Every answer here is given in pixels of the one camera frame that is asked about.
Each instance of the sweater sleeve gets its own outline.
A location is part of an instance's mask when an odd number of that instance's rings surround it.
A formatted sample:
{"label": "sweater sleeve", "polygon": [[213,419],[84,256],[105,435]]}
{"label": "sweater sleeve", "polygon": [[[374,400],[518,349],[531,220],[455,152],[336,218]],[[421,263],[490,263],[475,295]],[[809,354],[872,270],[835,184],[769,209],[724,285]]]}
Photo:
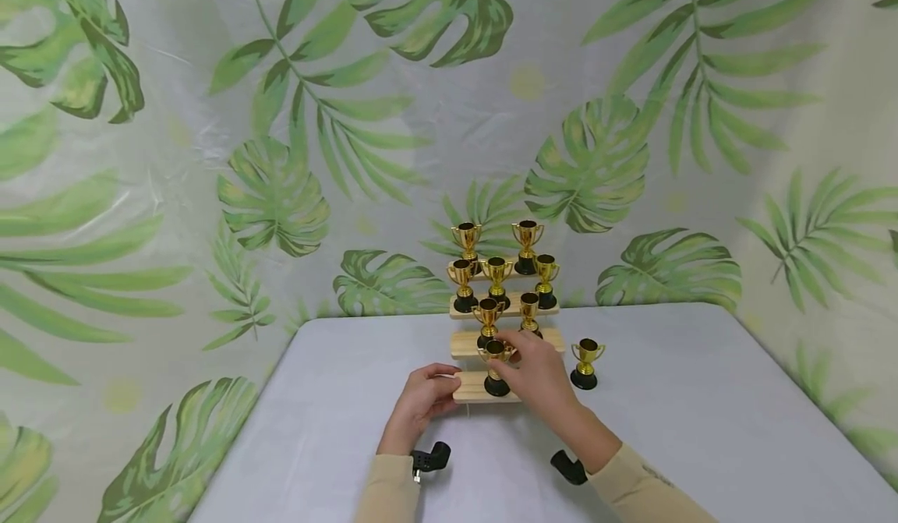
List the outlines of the sweater sleeve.
{"label": "sweater sleeve", "polygon": [[413,523],[419,484],[412,478],[412,457],[377,454],[368,471],[355,523]]}
{"label": "sweater sleeve", "polygon": [[716,523],[626,443],[589,482],[622,523]]}

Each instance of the white tablecloth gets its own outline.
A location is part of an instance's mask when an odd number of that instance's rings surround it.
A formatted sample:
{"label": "white tablecloth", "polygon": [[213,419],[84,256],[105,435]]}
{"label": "white tablecloth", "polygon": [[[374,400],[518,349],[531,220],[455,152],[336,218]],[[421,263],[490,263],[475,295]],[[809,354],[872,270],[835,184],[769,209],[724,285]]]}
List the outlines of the white tablecloth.
{"label": "white tablecloth", "polygon": [[[544,324],[607,345],[580,400],[721,521],[898,521],[898,494],[725,310],[569,309]],[[351,521],[408,372],[452,363],[459,327],[447,315],[306,324],[191,523]],[[453,452],[424,475],[420,521],[617,520],[551,468],[560,441],[522,405],[462,406],[419,448],[436,440]]]}

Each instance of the black plastic clip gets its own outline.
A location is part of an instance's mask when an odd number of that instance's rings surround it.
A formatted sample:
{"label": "black plastic clip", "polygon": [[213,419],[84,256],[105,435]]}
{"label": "black plastic clip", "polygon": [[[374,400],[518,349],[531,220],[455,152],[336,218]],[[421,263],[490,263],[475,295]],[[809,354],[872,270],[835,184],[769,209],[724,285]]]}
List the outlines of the black plastic clip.
{"label": "black plastic clip", "polygon": [[586,483],[586,469],[583,468],[583,463],[579,459],[577,462],[573,462],[567,456],[567,453],[559,451],[556,454],[552,454],[550,463],[555,470],[561,472],[565,480],[574,484],[574,486]]}
{"label": "black plastic clip", "polygon": [[412,476],[415,482],[421,482],[421,472],[443,470],[449,464],[451,449],[443,441],[433,443],[433,450],[412,452]]}

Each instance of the wooden shelf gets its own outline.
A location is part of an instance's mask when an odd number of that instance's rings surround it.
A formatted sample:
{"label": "wooden shelf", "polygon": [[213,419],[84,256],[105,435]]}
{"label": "wooden shelf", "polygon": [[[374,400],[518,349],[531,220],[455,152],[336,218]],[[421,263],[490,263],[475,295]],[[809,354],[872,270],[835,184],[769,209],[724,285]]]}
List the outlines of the wooden shelf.
{"label": "wooden shelf", "polygon": [[[543,333],[543,340],[555,346],[556,352],[564,353],[567,350],[559,329],[540,327],[539,332]],[[451,357],[453,359],[480,359],[480,356],[477,354],[477,338],[479,335],[479,331],[456,332],[451,335]]]}
{"label": "wooden shelf", "polygon": [[486,371],[461,371],[455,374],[461,380],[461,386],[453,394],[453,399],[460,405],[485,405],[496,403],[514,403],[521,401],[515,393],[508,393],[504,397],[493,397],[483,388],[483,380],[486,379]]}
{"label": "wooden shelf", "polygon": [[[509,316],[520,316],[521,315],[521,293],[524,293],[524,292],[509,292],[507,290],[508,298],[511,300],[511,306],[509,306],[508,310],[502,311],[502,318],[507,318]],[[486,297],[486,292],[480,292],[480,293],[476,293],[476,294],[477,294],[478,300],[484,299]],[[453,296],[451,296],[449,298],[449,317],[450,318],[453,318],[454,320],[463,320],[466,318],[474,319],[473,313],[460,313],[459,311],[455,310],[453,303],[455,303],[455,293],[453,293]],[[538,311],[538,313],[536,314],[537,322],[539,322],[540,316],[557,315],[557,312],[559,312],[559,310],[560,310],[560,308],[557,305],[557,303],[555,304],[555,306],[552,306],[551,309],[540,309]]]}
{"label": "wooden shelf", "polygon": [[[502,256],[502,257],[503,257],[504,259],[506,259],[507,262],[510,262],[510,263],[516,263],[516,262],[518,262],[518,257],[517,257],[517,256]],[[448,268],[448,267],[451,267],[451,264],[453,264],[453,262],[455,262],[455,260],[453,260],[453,261],[451,261],[450,263],[448,263],[448,264],[447,264],[447,268]],[[519,278],[532,278],[532,279],[534,279],[534,280],[539,280],[539,277],[538,277],[536,274],[532,274],[532,275],[522,275],[522,274],[519,274],[517,271],[515,271],[514,268],[512,268],[512,270],[511,270],[511,275],[508,276],[508,279],[509,279],[509,280],[516,280],[516,279],[519,279]],[[473,281],[489,281],[489,280],[490,280],[490,279],[489,279],[487,276],[483,275],[483,271],[480,271],[479,274],[477,274],[477,275],[475,275],[474,277],[471,278],[471,282],[473,282]]]}

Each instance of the gold trophy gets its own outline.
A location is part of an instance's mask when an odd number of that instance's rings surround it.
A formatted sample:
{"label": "gold trophy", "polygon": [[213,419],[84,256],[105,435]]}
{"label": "gold trophy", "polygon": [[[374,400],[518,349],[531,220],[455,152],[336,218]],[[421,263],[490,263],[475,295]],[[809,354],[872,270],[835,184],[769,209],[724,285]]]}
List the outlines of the gold trophy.
{"label": "gold trophy", "polygon": [[490,286],[490,297],[503,304],[502,310],[507,310],[511,306],[511,300],[504,292],[502,282],[511,275],[514,264],[502,257],[493,256],[489,260],[481,260],[480,266],[483,269],[483,274],[493,282]]}
{"label": "gold trophy", "polygon": [[472,277],[479,274],[480,262],[474,245],[480,240],[480,226],[471,222],[459,223],[458,227],[451,228],[451,237],[461,247],[461,258],[472,264]]}
{"label": "gold trophy", "polygon": [[602,357],[605,345],[598,345],[595,340],[584,338],[580,340],[579,344],[572,344],[571,351],[578,359],[577,367],[571,371],[571,382],[574,383],[574,387],[583,390],[596,388],[599,380],[596,376],[596,369],[592,368],[592,362]]}
{"label": "gold trophy", "polygon": [[468,281],[472,278],[471,269],[471,263],[465,259],[456,260],[447,268],[449,279],[459,286],[455,292],[453,306],[460,313],[469,313],[472,307],[477,305],[474,289],[468,285]]}
{"label": "gold trophy", "polygon": [[[486,349],[478,350],[477,353],[484,363],[489,362],[490,359],[498,359],[504,363],[514,353],[514,348],[509,348],[502,341],[490,340],[486,343]],[[494,369],[486,372],[483,388],[486,389],[486,392],[492,394],[493,397],[504,397],[504,395],[511,392],[511,389],[508,388],[508,383],[504,382],[500,374]]]}
{"label": "gold trophy", "polygon": [[543,333],[539,332],[539,324],[536,322],[536,311],[539,310],[539,295],[533,292],[526,292],[521,294],[521,316],[524,317],[524,320],[521,321],[521,330],[530,330],[530,332],[536,334],[540,338],[543,337]]}
{"label": "gold trophy", "polygon": [[536,253],[533,252],[533,245],[543,238],[543,226],[537,225],[536,221],[526,220],[512,223],[511,232],[514,235],[514,240],[521,245],[518,262],[514,264],[514,271],[521,275],[536,274]]}
{"label": "gold trophy", "polygon": [[539,275],[539,283],[536,285],[536,292],[539,294],[539,308],[551,309],[559,302],[552,294],[552,284],[550,283],[559,277],[559,264],[555,263],[555,256],[537,256],[536,273]]}
{"label": "gold trophy", "polygon": [[483,327],[480,328],[480,336],[477,339],[477,348],[486,349],[486,345],[493,340],[500,329],[496,328],[496,321],[502,316],[504,306],[496,299],[480,299],[480,303],[473,306],[472,313]]}

